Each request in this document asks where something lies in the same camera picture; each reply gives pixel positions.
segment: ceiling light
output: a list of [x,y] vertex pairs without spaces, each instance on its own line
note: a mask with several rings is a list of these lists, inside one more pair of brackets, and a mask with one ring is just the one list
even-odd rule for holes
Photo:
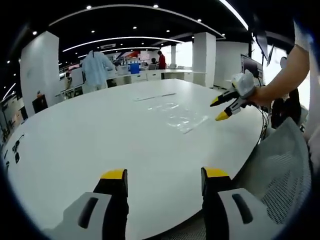
[[85,56],[88,56],[88,54],[82,55],[82,56],[78,56],[78,59],[83,58]]
[[73,47],[69,47],[65,50],[63,50],[62,52],[66,52],[69,51],[71,49],[75,49],[84,45],[88,45],[88,44],[94,44],[94,43],[99,43],[99,42],[104,42],[104,41],[110,41],[110,40],[119,40],[119,39],[154,39],[154,40],[164,40],[164,41],[170,41],[170,42],[175,42],[175,43],[180,43],[183,44],[184,41],[179,41],[179,40],[175,40],[175,39],[170,39],[170,38],[163,38],[163,37],[153,37],[153,36],[122,36],[122,37],[113,37],[113,38],[106,38],[106,39],[100,39],[100,40],[95,40],[95,41],[89,41],[89,42],[85,42]]
[[245,20],[240,16],[240,14],[228,3],[226,0],[219,0],[233,15],[239,20],[239,22],[244,26],[244,28],[248,31],[249,27]]
[[[150,49],[160,49],[160,47],[153,47],[153,46],[150,46],[149,47]],[[123,47],[123,48],[116,48],[116,49],[108,49],[108,50],[103,50],[103,51],[100,51],[101,53],[104,53],[104,52],[110,52],[110,51],[116,51],[116,50],[132,50],[132,49],[143,49],[143,47],[141,46],[136,46],[136,47]]]
[[14,84],[12,85],[12,87],[10,87],[10,89],[6,92],[6,94],[4,95],[4,97],[2,98],[2,100],[6,98],[6,96],[8,95],[8,93],[10,93],[11,89],[12,89],[15,85],[16,85],[16,83],[14,83]]

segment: clear plastic sheet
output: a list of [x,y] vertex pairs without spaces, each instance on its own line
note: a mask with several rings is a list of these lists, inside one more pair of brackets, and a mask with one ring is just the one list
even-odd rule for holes
[[189,133],[208,119],[208,116],[201,115],[175,102],[155,105],[149,107],[148,110],[159,113],[165,119],[166,124],[183,134]]

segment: black ceiling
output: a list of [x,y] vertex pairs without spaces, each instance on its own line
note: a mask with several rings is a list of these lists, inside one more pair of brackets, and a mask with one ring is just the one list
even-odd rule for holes
[[[228,2],[237,9],[249,27],[253,28],[255,26],[253,13],[256,13],[263,29],[293,39],[294,31],[291,17],[284,14],[285,6],[280,5],[278,1],[228,0]],[[18,6],[13,1],[8,1],[4,3],[0,13],[3,23],[2,31],[5,33],[4,42],[0,49],[0,97],[6,93],[13,83],[17,83],[15,89],[19,92],[20,68],[18,59],[21,49],[35,38],[32,31],[37,31],[39,34],[48,30],[59,37],[59,60],[63,64],[65,62],[75,62],[79,60],[78,56],[87,54],[91,48],[105,44],[116,44],[115,48],[125,48],[139,47],[142,46],[143,42],[144,47],[149,47],[159,41],[151,39],[114,40],[85,45],[62,52],[64,49],[85,42],[128,36],[171,38],[185,33],[195,34],[209,31],[201,24],[186,18],[156,9],[139,7],[108,7],[90,10],[66,18],[49,27],[50,23],[66,15],[84,10],[87,5],[97,7],[106,4],[135,4],[151,7],[158,4],[162,9],[192,19],[201,19],[203,24],[219,33],[224,33],[228,41],[247,42],[250,39],[250,34],[242,24],[218,0],[37,1],[34,4],[28,1],[19,3]],[[183,41],[188,41],[189,38],[191,40],[191,36],[184,37]],[[268,41],[278,45],[283,44],[283,41],[279,39],[269,38]]]

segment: red shirt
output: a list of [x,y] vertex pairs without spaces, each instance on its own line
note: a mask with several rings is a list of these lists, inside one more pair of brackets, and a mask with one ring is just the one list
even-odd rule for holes
[[166,69],[166,58],[163,54],[159,57],[159,69]]

